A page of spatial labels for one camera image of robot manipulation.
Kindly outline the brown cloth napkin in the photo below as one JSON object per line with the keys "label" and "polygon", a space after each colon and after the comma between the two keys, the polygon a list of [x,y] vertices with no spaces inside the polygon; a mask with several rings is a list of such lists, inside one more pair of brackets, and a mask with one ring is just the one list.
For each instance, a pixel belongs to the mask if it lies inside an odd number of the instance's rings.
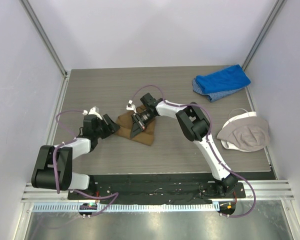
{"label": "brown cloth napkin", "polygon": [[146,130],[135,136],[134,138],[130,138],[130,133],[133,126],[133,115],[134,111],[129,110],[121,115],[119,115],[116,119],[116,124],[120,126],[120,129],[115,133],[119,137],[126,138],[128,140],[144,144],[147,146],[151,146],[155,140],[155,125],[156,121],[153,120],[149,123]]}

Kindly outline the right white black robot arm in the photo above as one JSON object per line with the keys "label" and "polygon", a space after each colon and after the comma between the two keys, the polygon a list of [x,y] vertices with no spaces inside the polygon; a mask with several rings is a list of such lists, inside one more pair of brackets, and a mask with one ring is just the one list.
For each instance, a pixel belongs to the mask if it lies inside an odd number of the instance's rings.
{"label": "right white black robot arm", "polygon": [[208,163],[214,180],[214,195],[226,198],[232,194],[238,178],[232,173],[215,145],[210,120],[202,109],[194,102],[177,104],[162,98],[155,99],[150,93],[140,100],[145,107],[142,112],[137,112],[132,100],[129,100],[126,106],[128,111],[133,111],[129,137],[132,139],[145,131],[156,117],[176,119],[185,138],[199,148]]}

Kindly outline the right aluminium frame post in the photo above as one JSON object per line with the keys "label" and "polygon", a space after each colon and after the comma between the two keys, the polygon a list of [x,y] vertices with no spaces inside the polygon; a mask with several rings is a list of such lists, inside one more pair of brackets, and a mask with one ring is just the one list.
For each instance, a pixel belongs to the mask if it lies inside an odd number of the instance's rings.
{"label": "right aluminium frame post", "polygon": [[272,25],[274,24],[275,20],[277,19],[278,15],[280,14],[282,8],[284,7],[286,0],[276,0],[270,13],[268,14],[264,24],[262,25],[261,30],[259,31],[255,41],[252,44],[243,64],[242,70],[245,72],[248,69],[251,61],[253,60],[254,56],[256,55],[259,47],[261,46],[262,42],[265,40],[267,34],[269,33]]}

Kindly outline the left aluminium frame post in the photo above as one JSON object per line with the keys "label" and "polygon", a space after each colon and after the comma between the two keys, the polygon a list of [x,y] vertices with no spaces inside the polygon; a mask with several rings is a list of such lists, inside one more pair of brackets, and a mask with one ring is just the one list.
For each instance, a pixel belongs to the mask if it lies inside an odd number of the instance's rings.
{"label": "left aluminium frame post", "polygon": [[55,51],[46,31],[44,30],[39,18],[37,17],[33,7],[31,6],[28,0],[20,0],[20,4],[22,5],[23,9],[25,10],[26,14],[28,15],[30,21],[32,22],[35,30],[37,31],[39,37],[41,38],[43,44],[47,48],[50,56],[52,57],[54,63],[56,64],[57,68],[59,69],[62,76],[65,78],[67,76],[67,71],[62,64],[57,52]]}

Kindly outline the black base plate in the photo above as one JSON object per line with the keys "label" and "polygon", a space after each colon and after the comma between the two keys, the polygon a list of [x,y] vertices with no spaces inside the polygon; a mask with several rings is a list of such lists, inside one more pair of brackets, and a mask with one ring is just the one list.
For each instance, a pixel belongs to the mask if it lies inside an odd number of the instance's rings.
{"label": "black base plate", "polygon": [[214,199],[244,199],[251,190],[244,180],[274,180],[269,172],[242,172],[242,178],[215,180],[211,173],[159,173],[93,175],[86,190],[68,194],[70,200],[100,197],[108,204],[113,194],[117,205],[211,204]]}

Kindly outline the front aluminium rail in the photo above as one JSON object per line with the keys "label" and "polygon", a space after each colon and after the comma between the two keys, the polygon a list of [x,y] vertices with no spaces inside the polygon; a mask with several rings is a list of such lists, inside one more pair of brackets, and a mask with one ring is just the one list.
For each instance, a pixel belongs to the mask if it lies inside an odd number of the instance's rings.
{"label": "front aluminium rail", "polygon": [[[287,180],[250,180],[257,200],[294,200],[294,194]],[[34,188],[26,184],[22,202],[65,202],[68,201],[68,192]]]}

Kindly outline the aluminium frame post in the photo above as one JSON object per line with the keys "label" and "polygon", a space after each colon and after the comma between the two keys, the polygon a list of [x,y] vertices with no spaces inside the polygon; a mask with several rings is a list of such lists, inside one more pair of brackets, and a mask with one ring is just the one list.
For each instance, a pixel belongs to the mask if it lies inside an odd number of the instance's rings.
{"label": "aluminium frame post", "polygon": [[20,4],[22,5],[23,9],[25,10],[26,14],[28,15],[30,21],[32,22],[35,30],[37,31],[39,37],[41,38],[43,44],[47,48],[50,56],[52,57],[54,63],[56,64],[57,68],[59,69],[62,76],[65,78],[67,76],[67,71],[62,64],[57,52],[55,51],[46,31],[44,30],[39,18],[37,17],[33,7],[31,6],[28,0],[20,0]]}
{"label": "aluminium frame post", "polygon": [[286,0],[276,0],[270,13],[268,14],[264,24],[262,25],[261,30],[259,31],[255,41],[252,44],[243,64],[242,70],[245,72],[248,69],[251,61],[253,60],[254,56],[256,55],[259,47],[261,46],[262,42],[265,40],[267,34],[269,33],[272,25],[274,24],[275,20],[277,19],[278,15],[280,14],[282,8],[284,7]]}

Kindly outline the blue folded cloth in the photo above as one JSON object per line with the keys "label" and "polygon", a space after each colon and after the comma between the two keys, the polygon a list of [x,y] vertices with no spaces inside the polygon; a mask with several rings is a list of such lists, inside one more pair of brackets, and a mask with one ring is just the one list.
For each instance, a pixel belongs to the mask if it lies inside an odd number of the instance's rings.
{"label": "blue folded cloth", "polygon": [[239,64],[208,75],[197,75],[194,80],[204,94],[242,89],[251,83]]}

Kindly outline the grey white cap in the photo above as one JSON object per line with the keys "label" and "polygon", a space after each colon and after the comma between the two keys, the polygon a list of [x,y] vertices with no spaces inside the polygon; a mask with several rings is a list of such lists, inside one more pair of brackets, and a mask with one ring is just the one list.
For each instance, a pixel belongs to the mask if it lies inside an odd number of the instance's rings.
{"label": "grey white cap", "polygon": [[216,138],[227,150],[251,153],[264,149],[271,141],[269,123],[255,111],[242,110],[242,114],[228,115]]}

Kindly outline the blue white checkered cloth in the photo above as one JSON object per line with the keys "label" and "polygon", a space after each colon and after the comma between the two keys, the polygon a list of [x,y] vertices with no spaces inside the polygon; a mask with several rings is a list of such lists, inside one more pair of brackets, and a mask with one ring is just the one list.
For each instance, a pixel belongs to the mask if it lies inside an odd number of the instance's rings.
{"label": "blue white checkered cloth", "polygon": [[199,84],[196,82],[196,80],[193,79],[192,80],[192,90],[195,93],[206,97],[212,103],[212,102],[215,102],[215,101],[220,100],[222,98],[225,98],[227,96],[230,96],[234,93],[237,93],[240,90],[242,90],[242,88],[234,89],[234,90],[219,91],[219,92],[214,92],[214,93],[204,93],[202,91],[202,89],[200,88]]}

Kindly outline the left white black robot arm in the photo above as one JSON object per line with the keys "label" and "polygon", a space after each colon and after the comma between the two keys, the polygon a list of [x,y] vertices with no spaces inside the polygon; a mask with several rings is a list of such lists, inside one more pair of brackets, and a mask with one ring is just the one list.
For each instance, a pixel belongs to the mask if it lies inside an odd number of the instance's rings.
{"label": "left white black robot arm", "polygon": [[88,114],[83,118],[79,135],[69,142],[40,147],[31,184],[37,189],[60,191],[79,190],[83,198],[90,200],[97,192],[92,177],[73,171],[73,160],[92,152],[99,139],[105,139],[120,129],[107,114]]}

